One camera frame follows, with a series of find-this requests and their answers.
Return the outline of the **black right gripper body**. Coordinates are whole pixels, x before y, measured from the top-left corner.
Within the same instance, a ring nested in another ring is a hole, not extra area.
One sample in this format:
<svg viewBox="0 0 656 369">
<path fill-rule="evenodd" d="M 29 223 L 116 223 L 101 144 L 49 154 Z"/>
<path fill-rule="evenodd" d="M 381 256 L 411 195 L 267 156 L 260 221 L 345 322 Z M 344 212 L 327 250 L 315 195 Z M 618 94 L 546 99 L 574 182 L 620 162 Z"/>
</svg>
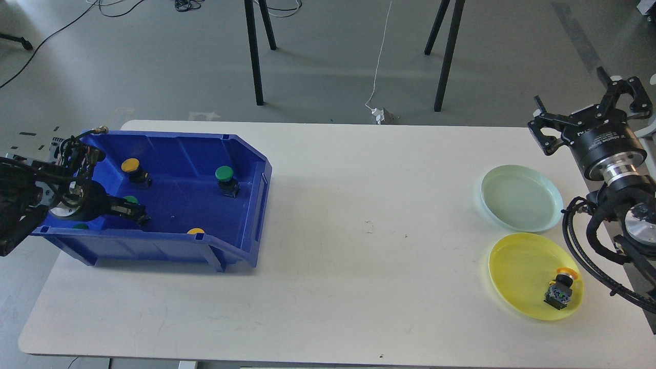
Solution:
<svg viewBox="0 0 656 369">
<path fill-rule="evenodd" d="M 598 114 L 596 105 L 574 112 L 571 117 L 575 125 L 566 126 L 563 131 L 563 141 L 570 147 L 583 177 L 604 180 L 602 162 L 616 155 L 635 167 L 642 165 L 647 152 L 626 123 L 626 113 L 611 108 L 603 117 Z"/>
</svg>

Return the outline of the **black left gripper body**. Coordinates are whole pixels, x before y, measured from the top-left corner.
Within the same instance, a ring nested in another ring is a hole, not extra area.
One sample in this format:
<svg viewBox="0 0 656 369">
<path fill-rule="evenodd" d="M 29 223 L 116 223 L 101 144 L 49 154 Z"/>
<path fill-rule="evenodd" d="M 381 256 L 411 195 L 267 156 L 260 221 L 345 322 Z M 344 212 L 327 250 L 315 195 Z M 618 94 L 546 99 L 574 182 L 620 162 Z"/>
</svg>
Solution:
<svg viewBox="0 0 656 369">
<path fill-rule="evenodd" d="M 90 221 L 106 215 L 111 210 L 109 195 L 99 182 L 92 181 L 84 195 L 82 205 L 67 220 Z"/>
</svg>

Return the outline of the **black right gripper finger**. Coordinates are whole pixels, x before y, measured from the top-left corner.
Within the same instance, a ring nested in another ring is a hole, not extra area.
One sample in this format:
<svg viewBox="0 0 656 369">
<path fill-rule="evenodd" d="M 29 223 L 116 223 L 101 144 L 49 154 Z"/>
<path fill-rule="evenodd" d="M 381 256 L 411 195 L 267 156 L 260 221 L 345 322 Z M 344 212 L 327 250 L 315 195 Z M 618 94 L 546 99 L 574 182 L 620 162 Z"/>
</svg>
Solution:
<svg viewBox="0 0 656 369">
<path fill-rule="evenodd" d="M 600 82 L 607 87 L 602 100 L 596 107 L 596 118 L 602 119 L 605 118 L 610 112 L 616 108 L 619 98 L 623 94 L 628 94 L 632 98 L 632 102 L 629 105 L 630 112 L 632 113 L 627 117 L 627 119 L 646 119 L 641 118 L 642 110 L 640 108 L 640 103 L 644 102 L 643 98 L 647 98 L 647 102 L 651 102 L 646 90 L 640 79 L 636 76 L 630 77 L 628 80 L 619 79 L 613 80 L 607 74 L 605 69 L 602 66 L 597 67 L 597 76 Z"/>
<path fill-rule="evenodd" d="M 534 101 L 537 105 L 537 113 L 527 124 L 532 137 L 546 156 L 551 156 L 562 146 L 573 145 L 573 135 L 583 128 L 583 120 L 574 115 L 552 114 L 546 110 L 541 98 L 536 95 Z M 551 129 L 560 136 L 545 135 L 544 129 Z"/>
</svg>

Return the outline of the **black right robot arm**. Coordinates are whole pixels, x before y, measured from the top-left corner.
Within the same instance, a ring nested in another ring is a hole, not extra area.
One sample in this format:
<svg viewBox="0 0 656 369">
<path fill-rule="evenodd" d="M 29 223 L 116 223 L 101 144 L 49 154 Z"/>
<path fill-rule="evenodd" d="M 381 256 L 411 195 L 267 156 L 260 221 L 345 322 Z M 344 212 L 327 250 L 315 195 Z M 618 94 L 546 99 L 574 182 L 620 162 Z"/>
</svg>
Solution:
<svg viewBox="0 0 656 369">
<path fill-rule="evenodd" d="M 640 294 L 613 279 L 585 252 L 574 230 L 574 216 L 588 214 L 584 234 L 594 252 L 618 265 L 632 264 L 654 285 L 654 178 L 639 171 L 648 154 L 629 126 L 630 120 L 651 117 L 653 103 L 638 77 L 613 78 L 602 66 L 597 76 L 605 86 L 599 103 L 562 115 L 548 112 L 535 96 L 538 109 L 527 127 L 546 156 L 568 147 L 581 175 L 601 183 L 563 210 L 562 233 L 572 256 L 610 296 L 654 313 L 654 289 Z"/>
</svg>

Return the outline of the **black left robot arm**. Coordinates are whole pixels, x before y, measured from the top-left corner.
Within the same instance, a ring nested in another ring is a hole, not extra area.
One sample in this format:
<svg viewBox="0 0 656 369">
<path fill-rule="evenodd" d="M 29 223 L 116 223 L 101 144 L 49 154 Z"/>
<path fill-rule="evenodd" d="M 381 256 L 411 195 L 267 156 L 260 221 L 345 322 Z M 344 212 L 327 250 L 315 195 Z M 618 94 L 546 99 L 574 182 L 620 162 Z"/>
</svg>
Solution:
<svg viewBox="0 0 656 369">
<path fill-rule="evenodd" d="M 101 126 L 77 136 L 55 141 L 48 161 L 28 157 L 2 157 L 2 256 L 7 256 L 48 215 L 57 219 L 88 222 L 110 215 L 138 225 L 150 220 L 140 203 L 106 192 L 92 176 L 106 154 L 83 141 L 90 135 L 105 135 Z"/>
</svg>

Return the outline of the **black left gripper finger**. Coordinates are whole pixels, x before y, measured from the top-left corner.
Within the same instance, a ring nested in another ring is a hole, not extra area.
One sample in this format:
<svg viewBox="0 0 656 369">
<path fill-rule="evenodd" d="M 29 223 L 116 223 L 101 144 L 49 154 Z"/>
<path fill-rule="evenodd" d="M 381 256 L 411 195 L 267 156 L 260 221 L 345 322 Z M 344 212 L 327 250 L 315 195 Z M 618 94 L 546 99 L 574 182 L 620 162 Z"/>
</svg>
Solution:
<svg viewBox="0 0 656 369">
<path fill-rule="evenodd" d="M 125 198 L 109 197 L 106 213 L 118 217 L 145 217 L 146 207 Z"/>
<path fill-rule="evenodd" d="M 145 225 L 151 219 L 145 210 L 128 210 L 127 212 L 112 211 L 110 212 L 110 215 L 134 222 L 139 227 Z"/>
</svg>

